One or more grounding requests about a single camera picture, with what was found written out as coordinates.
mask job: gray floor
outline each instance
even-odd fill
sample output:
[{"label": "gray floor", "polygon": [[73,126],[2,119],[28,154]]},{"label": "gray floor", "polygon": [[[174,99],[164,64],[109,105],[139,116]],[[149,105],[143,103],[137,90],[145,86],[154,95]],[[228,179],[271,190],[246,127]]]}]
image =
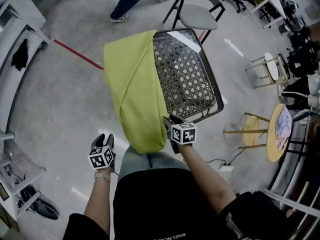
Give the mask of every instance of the gray floor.
[{"label": "gray floor", "polygon": [[[188,1],[208,5],[203,0]],[[173,15],[165,25],[162,20],[172,3],[142,0],[130,11],[129,21],[114,24],[109,14],[117,0],[63,0],[49,13],[45,31],[52,40],[65,43],[101,65],[104,44],[147,30],[169,29]],[[206,160],[221,158],[229,162],[239,152],[242,140],[239,135],[223,136],[222,131],[240,129],[245,112],[269,118],[280,102],[276,85],[253,88],[258,76],[263,76],[263,69],[252,74],[252,80],[244,69],[266,52],[286,56],[289,41],[280,35],[277,26],[263,29],[265,22],[259,20],[259,13],[237,14],[234,4],[223,4],[226,11],[218,29],[204,43],[204,50],[227,104],[221,113],[197,124],[199,136],[194,147]],[[50,43],[29,67],[10,129],[15,133],[11,147],[14,156],[30,161],[17,166],[16,171],[23,176],[34,170],[33,164],[45,167],[47,172],[36,187],[60,213],[59,219],[52,221],[26,212],[18,220],[20,230],[32,240],[62,239],[69,215],[83,213],[92,190],[94,172],[87,159],[91,142],[100,133],[115,135],[117,170],[128,146],[103,71]],[[226,178],[240,193],[264,189],[277,166],[268,160],[265,148],[245,150],[232,164],[235,174]],[[211,165],[217,169],[220,163]],[[117,176],[113,175],[112,197],[116,182]]]}]

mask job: bracelet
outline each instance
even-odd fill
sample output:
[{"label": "bracelet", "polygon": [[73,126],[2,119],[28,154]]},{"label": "bracelet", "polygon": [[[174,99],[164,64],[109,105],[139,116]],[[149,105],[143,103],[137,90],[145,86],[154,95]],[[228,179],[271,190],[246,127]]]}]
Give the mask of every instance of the bracelet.
[{"label": "bracelet", "polygon": [[103,178],[103,179],[105,179],[107,182],[110,183],[110,178],[107,178],[106,175],[104,175],[104,174],[101,173],[101,172],[96,172],[96,173],[94,174],[94,179],[96,179],[96,178]]}]

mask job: red line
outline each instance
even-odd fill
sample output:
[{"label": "red line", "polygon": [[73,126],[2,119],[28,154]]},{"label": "red line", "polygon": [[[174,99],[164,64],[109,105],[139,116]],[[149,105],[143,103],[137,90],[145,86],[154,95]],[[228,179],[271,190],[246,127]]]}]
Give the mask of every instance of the red line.
[{"label": "red line", "polygon": [[91,59],[88,59],[87,57],[83,56],[79,52],[75,51],[74,49],[70,48],[69,46],[66,46],[62,42],[59,42],[58,40],[53,40],[56,44],[62,46],[63,48],[66,48],[68,51],[72,52],[73,54],[79,56],[81,59],[85,60],[86,62],[90,63],[91,65],[95,66],[96,68],[103,70],[104,68],[102,66],[99,66],[97,63],[94,63]]},{"label": "red line", "polygon": [[201,41],[202,37],[204,36],[205,32],[206,32],[206,31],[203,31],[203,32],[201,33],[201,35],[199,36],[199,40],[200,40],[200,41]]}]

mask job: wooden stool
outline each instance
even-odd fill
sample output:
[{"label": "wooden stool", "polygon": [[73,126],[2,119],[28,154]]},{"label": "wooden stool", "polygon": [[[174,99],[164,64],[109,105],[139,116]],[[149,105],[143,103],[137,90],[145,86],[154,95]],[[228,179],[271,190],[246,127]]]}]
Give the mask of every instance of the wooden stool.
[{"label": "wooden stool", "polygon": [[[272,162],[278,161],[280,157],[284,154],[286,147],[288,145],[288,140],[283,145],[283,149],[278,149],[277,145],[277,134],[276,134],[276,123],[278,116],[280,115],[282,109],[285,105],[279,104],[275,107],[272,112],[271,118],[267,119],[262,116],[245,113],[245,115],[250,116],[243,126],[243,130],[225,130],[224,134],[243,134],[243,142],[246,146],[241,146],[238,149],[255,149],[266,147],[267,155],[269,160]],[[269,123],[267,129],[260,129],[259,120]],[[266,144],[258,144],[256,142],[259,138],[259,134],[266,133]]]}]

